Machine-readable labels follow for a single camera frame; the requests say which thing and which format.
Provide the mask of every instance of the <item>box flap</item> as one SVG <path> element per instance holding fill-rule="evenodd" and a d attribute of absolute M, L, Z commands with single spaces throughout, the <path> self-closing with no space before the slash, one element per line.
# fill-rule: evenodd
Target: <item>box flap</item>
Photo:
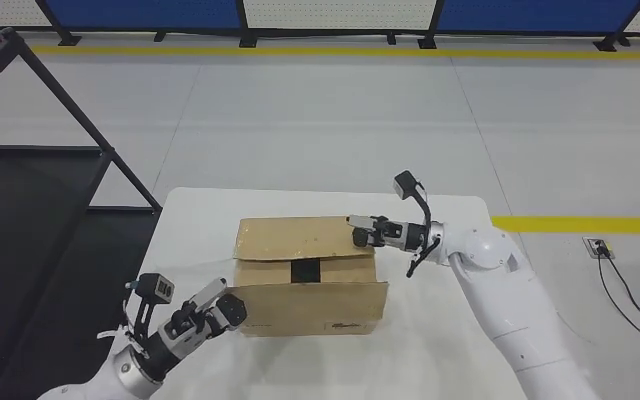
<path fill-rule="evenodd" d="M 294 260 L 371 255 L 353 245 L 346 217 L 248 218 L 240 221 L 234 257 Z"/>
<path fill-rule="evenodd" d="M 306 283 L 230 288 L 247 308 L 245 325 L 304 321 L 377 321 L 387 299 L 386 282 Z"/>

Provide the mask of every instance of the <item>black metal pole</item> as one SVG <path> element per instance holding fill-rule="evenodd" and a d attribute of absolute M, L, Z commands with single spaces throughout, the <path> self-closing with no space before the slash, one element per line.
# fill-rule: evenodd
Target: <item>black metal pole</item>
<path fill-rule="evenodd" d="M 429 31 L 422 39 L 418 39 L 418 46 L 421 49 L 437 49 L 435 36 L 438 30 L 438 24 L 440 23 L 440 15 L 444 9 L 445 0 L 436 0 L 436 5 L 433 8 L 433 14 L 431 14 L 431 23 L 429 24 Z"/>
<path fill-rule="evenodd" d="M 138 189 L 138 192 L 142 195 L 142 197 L 149 202 L 151 207 L 157 212 L 162 210 L 160 204 L 156 201 L 153 195 L 147 190 L 144 184 L 138 179 L 137 176 L 131 171 L 131 168 L 124 162 L 124 160 L 120 157 L 120 155 L 116 152 L 116 149 L 111 146 L 111 144 L 105 139 L 105 137 L 100 133 L 98 128 L 91 122 L 89 117 L 80 109 L 80 107 L 76 104 L 75 101 L 69 96 L 66 90 L 60 85 L 60 83 L 56 80 L 56 78 L 49 72 L 47 67 L 42 64 L 42 62 L 36 57 L 36 55 L 31 51 L 29 46 L 24 42 L 22 37 L 15 35 L 15 39 L 21 41 L 21 46 L 19 50 L 20 57 L 31 67 L 33 72 L 38 75 L 38 77 L 44 82 L 45 85 L 51 90 L 51 92 L 58 98 L 60 103 L 71 113 L 71 115 L 78 121 L 78 123 L 84 128 L 85 131 L 96 141 L 98 146 L 106 152 L 109 153 L 113 159 L 113 162 L 116 166 L 122 171 L 124 176 L 129 179 L 129 182 Z"/>
<path fill-rule="evenodd" d="M 631 21 L 633 21 L 633 19 L 636 17 L 638 12 L 640 12 L 640 1 L 638 1 L 636 6 L 633 7 L 629 15 L 627 15 L 627 18 L 625 18 L 622 24 L 618 27 L 618 30 L 605 36 L 604 39 L 602 39 L 599 42 L 593 42 L 593 44 L 600 51 L 610 51 L 610 52 L 617 51 L 615 47 L 615 44 L 617 41 L 619 41 L 620 44 L 625 46 L 626 43 L 628 42 L 625 42 L 626 38 L 624 37 L 624 30 L 627 29 L 627 26 L 629 26 Z"/>
<path fill-rule="evenodd" d="M 60 21 L 58 21 L 58 18 L 51 10 L 51 7 L 47 4 L 47 0 L 36 0 L 36 4 L 38 4 L 44 16 L 47 17 L 51 23 L 53 30 L 60 36 L 61 41 L 58 43 L 58 46 L 75 46 L 78 44 L 82 36 L 73 36 L 69 30 L 62 27 Z"/>
<path fill-rule="evenodd" d="M 17 36 L 13 28 L 0 29 L 0 72 L 18 56 L 18 46 L 13 36 Z"/>
<path fill-rule="evenodd" d="M 258 37 L 249 29 L 247 12 L 244 9 L 244 1 L 236 0 L 236 12 L 240 21 L 240 43 L 238 47 L 252 49 L 258 44 Z"/>

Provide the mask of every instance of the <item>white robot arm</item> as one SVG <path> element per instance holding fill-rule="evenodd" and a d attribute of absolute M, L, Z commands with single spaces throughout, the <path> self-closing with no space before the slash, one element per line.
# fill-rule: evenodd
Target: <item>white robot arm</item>
<path fill-rule="evenodd" d="M 530 400 L 599 399 L 562 341 L 555 306 L 509 234 L 493 226 L 458 231 L 432 222 L 426 196 L 418 192 L 422 186 L 409 171 L 394 186 L 403 200 L 418 200 L 425 223 L 350 216 L 354 244 L 414 253 L 408 277 L 423 260 L 448 261 L 478 323 Z"/>
<path fill-rule="evenodd" d="M 160 274 L 142 274 L 131 284 L 142 297 L 135 325 L 127 332 L 131 344 L 109 356 L 89 382 L 51 389 L 40 400 L 148 399 L 160 389 L 167 373 L 205 340 L 234 330 L 245 320 L 244 303 L 225 293 L 226 288 L 223 278 L 209 283 L 147 337 L 153 308 L 171 302 L 173 284 Z M 124 324 L 129 329 L 128 318 Z"/>

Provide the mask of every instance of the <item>black cable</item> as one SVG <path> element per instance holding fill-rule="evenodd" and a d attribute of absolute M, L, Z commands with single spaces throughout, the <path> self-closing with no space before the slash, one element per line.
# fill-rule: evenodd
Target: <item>black cable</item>
<path fill-rule="evenodd" d="M 613 263 L 613 260 L 609 255 L 605 254 L 605 257 L 607 257 L 607 260 L 609 260 L 609 262 L 611 263 L 611 266 L 616 271 L 616 274 L 618 274 L 618 278 L 620 278 L 620 280 L 622 281 L 624 288 L 627 290 L 627 295 L 629 295 L 629 300 L 631 300 L 636 310 L 640 311 L 640 306 L 638 306 L 638 303 L 636 303 L 636 299 L 633 298 L 633 295 L 631 294 L 631 289 L 629 289 L 629 285 L 627 285 L 627 281 L 624 280 L 624 278 L 620 274 L 620 271 L 618 271 L 618 267 L 616 267 L 616 265 Z"/>
<path fill-rule="evenodd" d="M 627 316 L 626 316 L 626 314 L 622 312 L 622 310 L 620 309 L 620 307 L 618 307 L 618 304 L 616 304 L 615 300 L 613 300 L 613 297 L 611 297 L 611 293 L 609 293 L 609 289 L 607 289 L 607 284 L 606 284 L 606 283 L 604 283 L 604 276 L 602 276 L 602 262 L 601 262 L 601 260 L 602 260 L 602 257 L 601 257 L 601 255 L 600 255 L 600 254 L 598 254 L 598 270 L 600 271 L 600 280 L 602 281 L 602 287 L 604 288 L 604 291 L 607 293 L 607 296 L 609 296 L 609 300 L 611 300 L 611 303 L 612 303 L 612 304 L 613 304 L 613 306 L 616 308 L 616 310 L 618 310 L 618 312 L 620 313 L 620 315 L 622 315 L 622 317 L 623 317 L 624 319 L 626 319 L 626 320 L 627 320 L 627 322 L 628 322 L 629 324 L 631 324 L 631 326 L 633 326 L 633 327 L 635 328 L 635 330 L 636 330 L 636 331 L 640 332 L 640 328 L 638 328 L 638 327 L 636 326 L 636 324 L 634 324 L 634 323 L 629 319 L 629 317 L 627 317 Z"/>
<path fill-rule="evenodd" d="M 431 246 L 427 247 L 422 253 L 420 253 L 420 257 L 415 260 L 415 261 L 411 261 L 411 266 L 409 267 L 409 270 L 407 271 L 407 278 L 411 278 L 413 276 L 413 272 L 416 270 L 416 268 L 418 267 L 418 265 L 420 265 L 421 262 L 423 262 L 425 260 L 425 258 L 427 258 L 427 256 L 433 251 L 435 250 L 436 247 L 438 247 L 438 245 L 440 244 L 440 238 L 437 237 L 433 240 L 433 243 L 431 244 Z"/>

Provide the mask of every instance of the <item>black panel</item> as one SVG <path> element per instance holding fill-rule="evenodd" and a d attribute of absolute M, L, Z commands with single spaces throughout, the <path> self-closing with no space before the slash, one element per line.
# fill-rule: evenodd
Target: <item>black panel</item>
<path fill-rule="evenodd" d="M 0 371 L 109 164 L 99 148 L 0 148 Z"/>
<path fill-rule="evenodd" d="M 111 340 L 96 335 L 117 327 L 156 222 L 147 208 L 87 212 L 0 380 L 2 398 L 34 399 L 98 371 Z"/>

